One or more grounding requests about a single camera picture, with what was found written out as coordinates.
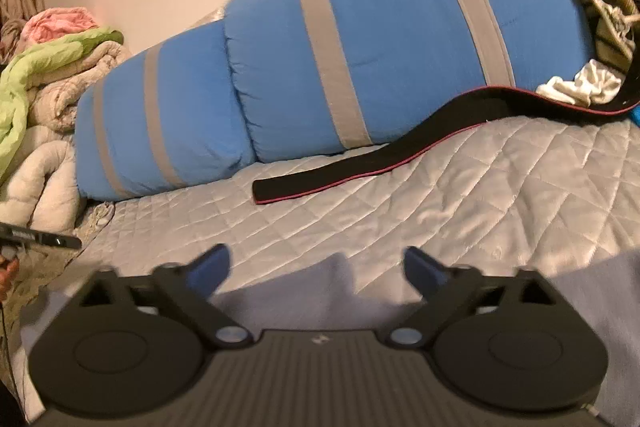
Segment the person's left hand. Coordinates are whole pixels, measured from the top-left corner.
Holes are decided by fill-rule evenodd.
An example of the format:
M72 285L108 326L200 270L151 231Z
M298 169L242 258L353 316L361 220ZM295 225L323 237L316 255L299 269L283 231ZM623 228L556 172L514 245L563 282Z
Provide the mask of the person's left hand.
M0 301L6 301L9 293L12 291L14 281L17 277L17 273L20 271L20 260L14 257L11 260L5 257L1 258L0 262Z

